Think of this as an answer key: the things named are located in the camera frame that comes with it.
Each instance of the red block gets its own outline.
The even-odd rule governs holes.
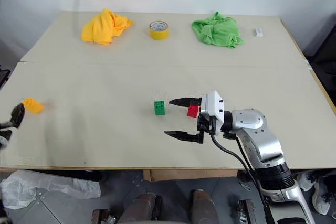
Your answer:
[[[198,117],[198,106],[190,106],[187,116],[191,116],[192,118]]]

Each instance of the table surface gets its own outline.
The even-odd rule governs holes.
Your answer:
[[[233,16],[244,44],[229,49],[198,42],[190,25],[207,15],[188,14],[126,13],[135,23],[111,45],[84,43],[79,28],[96,14],[62,12],[1,89],[0,121],[27,97],[46,107],[26,113],[1,167],[241,168],[209,136],[199,145],[164,134],[196,133],[197,119],[169,100],[212,90],[226,110],[262,111],[291,168],[335,167],[335,115],[278,17]],[[149,37],[154,20],[169,24],[169,39]],[[160,100],[165,116],[154,114]]]

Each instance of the white eraser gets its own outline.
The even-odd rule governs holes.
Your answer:
[[[256,28],[256,36],[257,37],[263,37],[264,36],[262,29],[259,28],[259,27]]]

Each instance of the yellow cloth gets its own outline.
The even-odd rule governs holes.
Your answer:
[[[105,8],[82,29],[81,39],[86,42],[96,42],[108,45],[114,36],[120,36],[125,28],[131,26],[132,21],[126,17],[116,15]]]

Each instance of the cardboard box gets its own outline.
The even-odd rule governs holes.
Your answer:
[[[236,169],[148,169],[143,178],[155,182],[171,179],[236,177]]]

